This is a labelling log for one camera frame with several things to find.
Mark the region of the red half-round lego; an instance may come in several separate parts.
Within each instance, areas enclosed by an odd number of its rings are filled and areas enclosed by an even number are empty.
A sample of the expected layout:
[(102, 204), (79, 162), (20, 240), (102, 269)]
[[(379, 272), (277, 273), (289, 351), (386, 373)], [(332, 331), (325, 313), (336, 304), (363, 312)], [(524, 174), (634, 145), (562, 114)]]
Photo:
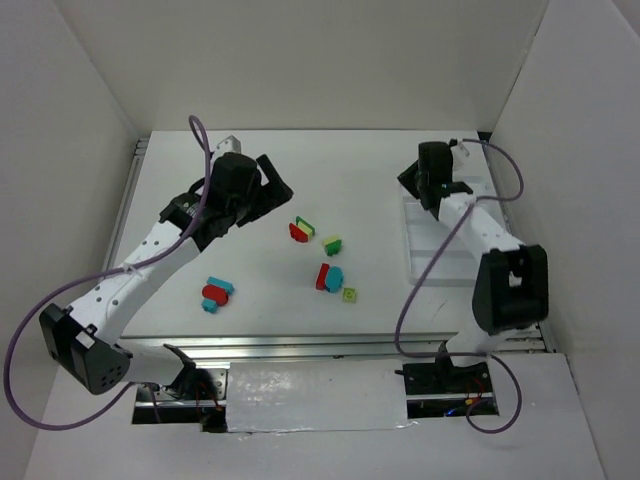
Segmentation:
[(294, 223), (289, 224), (289, 234), (290, 237), (296, 242), (307, 243), (309, 241), (309, 238), (303, 232), (301, 232)]

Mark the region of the dark green curved lego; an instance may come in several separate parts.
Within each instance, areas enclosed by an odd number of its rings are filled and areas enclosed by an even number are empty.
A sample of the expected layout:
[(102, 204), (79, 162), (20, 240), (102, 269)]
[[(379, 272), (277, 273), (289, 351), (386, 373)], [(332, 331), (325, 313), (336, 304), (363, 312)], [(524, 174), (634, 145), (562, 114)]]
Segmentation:
[(331, 257), (337, 255), (342, 250), (342, 241), (340, 239), (325, 242), (323, 244), (324, 252), (327, 256)]

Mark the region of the red rectangular lego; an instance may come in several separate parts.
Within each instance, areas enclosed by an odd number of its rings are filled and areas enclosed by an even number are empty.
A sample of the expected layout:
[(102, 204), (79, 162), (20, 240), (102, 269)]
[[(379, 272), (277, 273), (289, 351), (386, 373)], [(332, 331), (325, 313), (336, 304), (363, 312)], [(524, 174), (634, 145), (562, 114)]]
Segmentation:
[(320, 269), (318, 271), (315, 288), (317, 290), (325, 290), (326, 289), (326, 276), (329, 271), (330, 266), (327, 263), (322, 263)]

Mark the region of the blue oval lego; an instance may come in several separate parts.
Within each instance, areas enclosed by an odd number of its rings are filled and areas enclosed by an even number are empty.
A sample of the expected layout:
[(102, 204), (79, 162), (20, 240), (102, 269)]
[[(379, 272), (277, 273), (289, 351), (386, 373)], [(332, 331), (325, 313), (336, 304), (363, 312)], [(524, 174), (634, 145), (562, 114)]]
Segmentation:
[(331, 266), (324, 278), (324, 289), (329, 293), (338, 292), (344, 282), (344, 273), (340, 267)]

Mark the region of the lime square lego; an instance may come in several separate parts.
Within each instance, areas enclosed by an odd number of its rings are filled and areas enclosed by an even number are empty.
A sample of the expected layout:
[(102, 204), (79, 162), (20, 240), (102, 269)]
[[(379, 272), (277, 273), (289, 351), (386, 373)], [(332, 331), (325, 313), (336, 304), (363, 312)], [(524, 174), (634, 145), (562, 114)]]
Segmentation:
[(342, 301), (345, 303), (356, 303), (357, 290), (353, 287), (344, 287), (342, 290)]

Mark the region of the lime curved lego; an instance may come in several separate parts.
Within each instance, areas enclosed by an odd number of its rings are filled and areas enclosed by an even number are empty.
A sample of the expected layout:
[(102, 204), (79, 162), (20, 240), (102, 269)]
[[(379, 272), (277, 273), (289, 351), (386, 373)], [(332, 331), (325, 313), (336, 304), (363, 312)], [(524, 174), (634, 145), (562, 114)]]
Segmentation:
[(337, 241), (340, 241), (340, 240), (341, 240), (341, 237), (339, 235), (332, 235), (332, 236), (324, 238), (322, 240), (322, 244), (324, 246), (327, 246), (327, 245), (330, 245), (330, 244), (332, 244), (334, 242), (337, 242)]

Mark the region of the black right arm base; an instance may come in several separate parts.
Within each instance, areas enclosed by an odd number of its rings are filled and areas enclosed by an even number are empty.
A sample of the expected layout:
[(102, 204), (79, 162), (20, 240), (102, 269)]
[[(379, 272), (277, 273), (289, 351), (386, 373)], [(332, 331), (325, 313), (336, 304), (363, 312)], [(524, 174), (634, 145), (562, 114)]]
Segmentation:
[(431, 363), (406, 363), (395, 371), (403, 379), (407, 395), (465, 394), (469, 398), (493, 391), (485, 361), (456, 367), (446, 352), (442, 342)]

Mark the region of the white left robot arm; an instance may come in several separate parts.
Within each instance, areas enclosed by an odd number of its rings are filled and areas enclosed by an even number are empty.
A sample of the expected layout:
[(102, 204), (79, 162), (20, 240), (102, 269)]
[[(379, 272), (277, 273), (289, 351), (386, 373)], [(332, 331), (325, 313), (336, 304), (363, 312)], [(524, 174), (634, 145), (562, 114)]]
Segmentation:
[(184, 265), (232, 226), (242, 227), (293, 196), (269, 157), (227, 152), (208, 180), (173, 198), (147, 237), (122, 263), (65, 308), (54, 303), (39, 315), (50, 355), (91, 394), (120, 382), (154, 383), (183, 395), (197, 379), (195, 362), (179, 348), (120, 346), (138, 310)]

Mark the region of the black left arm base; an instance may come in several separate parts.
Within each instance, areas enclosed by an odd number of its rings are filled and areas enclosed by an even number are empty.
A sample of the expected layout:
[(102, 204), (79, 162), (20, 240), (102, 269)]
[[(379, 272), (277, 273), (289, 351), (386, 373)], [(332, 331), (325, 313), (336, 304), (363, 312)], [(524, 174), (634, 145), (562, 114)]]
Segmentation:
[(144, 383), (151, 395), (156, 423), (161, 423), (156, 391), (164, 391), (175, 400), (193, 400), (198, 423), (204, 430), (226, 432), (226, 408), (220, 404), (215, 385), (217, 378), (208, 370), (199, 368), (178, 347), (164, 343), (163, 348), (172, 354), (172, 358), (179, 359), (182, 367), (170, 383)]

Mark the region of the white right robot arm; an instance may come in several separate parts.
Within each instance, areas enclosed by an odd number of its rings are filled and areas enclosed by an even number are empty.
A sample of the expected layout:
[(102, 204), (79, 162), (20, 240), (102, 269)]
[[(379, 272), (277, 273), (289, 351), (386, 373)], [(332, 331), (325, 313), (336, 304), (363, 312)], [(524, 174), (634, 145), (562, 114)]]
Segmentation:
[(524, 177), (519, 169), (514, 171), (518, 189), (511, 196), (480, 194), (467, 183), (454, 180), (453, 151), (466, 142), (452, 139), (419, 144), (417, 160), (398, 177), (422, 209), (447, 230), (400, 314), (407, 315), (419, 289), (454, 239), (463, 243), (478, 265), (469, 321), (430, 356), (455, 368), (486, 362), (502, 342), (549, 314), (546, 250), (538, 244), (525, 244), (481, 206), (520, 199)]

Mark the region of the blue top lego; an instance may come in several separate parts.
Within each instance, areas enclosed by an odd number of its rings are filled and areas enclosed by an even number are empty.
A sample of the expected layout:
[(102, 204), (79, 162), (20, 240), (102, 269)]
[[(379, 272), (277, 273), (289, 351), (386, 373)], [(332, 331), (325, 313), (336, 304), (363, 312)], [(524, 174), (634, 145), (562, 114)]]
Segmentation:
[(216, 286), (218, 288), (221, 288), (229, 295), (233, 294), (234, 291), (235, 291), (234, 285), (232, 283), (227, 282), (225, 280), (221, 280), (221, 279), (213, 277), (213, 276), (210, 276), (207, 279), (207, 284)]

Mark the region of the red round lego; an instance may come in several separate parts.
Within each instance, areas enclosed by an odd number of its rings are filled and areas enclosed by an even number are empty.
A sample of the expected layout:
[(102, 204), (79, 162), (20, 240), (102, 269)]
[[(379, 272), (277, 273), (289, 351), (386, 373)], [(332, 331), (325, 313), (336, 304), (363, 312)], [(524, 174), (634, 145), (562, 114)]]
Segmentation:
[(229, 301), (229, 293), (222, 287), (207, 284), (202, 289), (202, 296), (206, 300), (215, 302), (218, 306), (224, 306)]

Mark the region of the blue bottom lego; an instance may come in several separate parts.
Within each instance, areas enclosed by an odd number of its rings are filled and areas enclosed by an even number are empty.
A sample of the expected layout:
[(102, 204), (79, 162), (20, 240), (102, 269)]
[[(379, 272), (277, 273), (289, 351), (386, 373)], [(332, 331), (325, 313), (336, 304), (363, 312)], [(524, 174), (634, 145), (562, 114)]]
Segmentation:
[(201, 302), (201, 308), (210, 314), (214, 314), (217, 312), (219, 305), (211, 299), (203, 299)]

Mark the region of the silver tape sheet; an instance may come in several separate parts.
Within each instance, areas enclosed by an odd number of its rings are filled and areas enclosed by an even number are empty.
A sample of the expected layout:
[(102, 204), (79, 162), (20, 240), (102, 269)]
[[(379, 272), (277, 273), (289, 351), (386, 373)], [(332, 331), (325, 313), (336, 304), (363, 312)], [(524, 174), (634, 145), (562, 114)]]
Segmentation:
[(398, 360), (234, 363), (230, 432), (394, 430), (409, 425)]

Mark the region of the aluminium table rail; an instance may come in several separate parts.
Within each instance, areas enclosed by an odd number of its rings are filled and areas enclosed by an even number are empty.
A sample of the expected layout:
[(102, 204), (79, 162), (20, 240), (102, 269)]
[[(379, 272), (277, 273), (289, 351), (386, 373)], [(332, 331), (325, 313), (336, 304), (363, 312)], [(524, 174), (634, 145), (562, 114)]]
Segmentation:
[[(408, 352), (436, 351), (448, 340), (447, 334), (402, 334), (401, 346)], [(196, 360), (222, 361), (245, 359), (342, 359), (386, 357), (397, 354), (392, 334), (329, 336), (255, 336), (255, 337), (160, 337), (125, 336), (120, 345), (133, 347), (178, 347)], [(500, 352), (539, 353), (547, 348), (539, 330), (525, 330), (501, 343)]]

